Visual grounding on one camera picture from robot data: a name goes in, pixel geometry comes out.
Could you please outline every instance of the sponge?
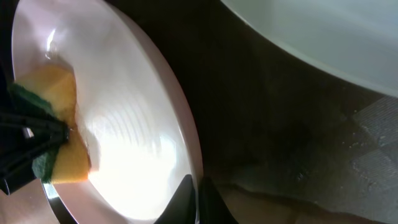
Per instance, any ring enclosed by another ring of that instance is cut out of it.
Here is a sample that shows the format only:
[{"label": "sponge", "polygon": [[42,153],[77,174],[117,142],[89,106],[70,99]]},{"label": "sponge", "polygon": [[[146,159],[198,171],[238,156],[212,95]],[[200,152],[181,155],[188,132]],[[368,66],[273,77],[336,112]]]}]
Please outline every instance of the sponge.
[{"label": "sponge", "polygon": [[45,65],[18,79],[11,89],[14,94],[65,122],[70,128],[66,144],[35,159],[32,167],[35,175],[42,182],[53,184],[86,180],[90,171],[90,158],[75,120],[74,75],[59,66]]}]

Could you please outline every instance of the yellow sponge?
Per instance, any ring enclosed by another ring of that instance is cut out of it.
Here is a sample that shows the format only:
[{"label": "yellow sponge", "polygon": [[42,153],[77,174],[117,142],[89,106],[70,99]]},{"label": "yellow sponge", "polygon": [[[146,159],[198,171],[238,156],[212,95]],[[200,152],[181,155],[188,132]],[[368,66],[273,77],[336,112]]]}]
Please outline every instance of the yellow sponge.
[{"label": "yellow sponge", "polygon": [[46,65],[18,79],[16,84],[48,101],[56,117],[70,128],[69,141],[60,147],[56,156],[51,183],[86,180],[90,171],[90,158],[75,120],[75,76],[59,66]]}]

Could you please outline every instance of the white plate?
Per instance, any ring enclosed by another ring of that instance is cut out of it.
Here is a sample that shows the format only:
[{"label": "white plate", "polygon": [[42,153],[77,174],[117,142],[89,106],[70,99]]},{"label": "white plate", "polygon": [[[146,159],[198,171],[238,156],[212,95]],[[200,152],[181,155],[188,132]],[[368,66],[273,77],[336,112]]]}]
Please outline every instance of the white plate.
[{"label": "white plate", "polygon": [[78,223],[153,223],[186,174],[200,180],[183,91],[121,12],[101,0],[21,0],[12,59],[16,79],[49,60],[75,73],[76,115],[93,167],[90,181],[55,188]]},{"label": "white plate", "polygon": [[349,82],[398,96],[398,1],[222,1],[299,59]]}]

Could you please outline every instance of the plate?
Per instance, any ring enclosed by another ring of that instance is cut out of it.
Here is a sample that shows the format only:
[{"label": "plate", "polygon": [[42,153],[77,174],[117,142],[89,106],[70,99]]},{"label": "plate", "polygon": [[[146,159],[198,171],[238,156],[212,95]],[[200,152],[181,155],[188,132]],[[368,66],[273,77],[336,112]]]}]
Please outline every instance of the plate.
[{"label": "plate", "polygon": [[357,85],[398,96],[398,2],[222,0],[271,42]]},{"label": "plate", "polygon": [[100,0],[21,0],[14,76],[46,63],[73,70],[89,180],[54,185],[80,223],[154,223],[183,177],[203,173],[193,116],[150,38]]}]

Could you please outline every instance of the dish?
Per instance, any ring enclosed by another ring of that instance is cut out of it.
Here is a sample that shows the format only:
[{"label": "dish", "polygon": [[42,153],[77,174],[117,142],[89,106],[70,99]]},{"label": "dish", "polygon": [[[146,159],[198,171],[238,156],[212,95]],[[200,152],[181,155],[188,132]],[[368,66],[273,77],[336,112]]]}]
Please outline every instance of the dish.
[{"label": "dish", "polygon": [[265,38],[304,62],[398,96],[398,3],[381,0],[222,0]]},{"label": "dish", "polygon": [[203,168],[183,91],[150,38],[100,0],[21,0],[15,78],[44,63],[72,69],[90,181],[55,185],[80,223],[153,223],[180,181]]}]

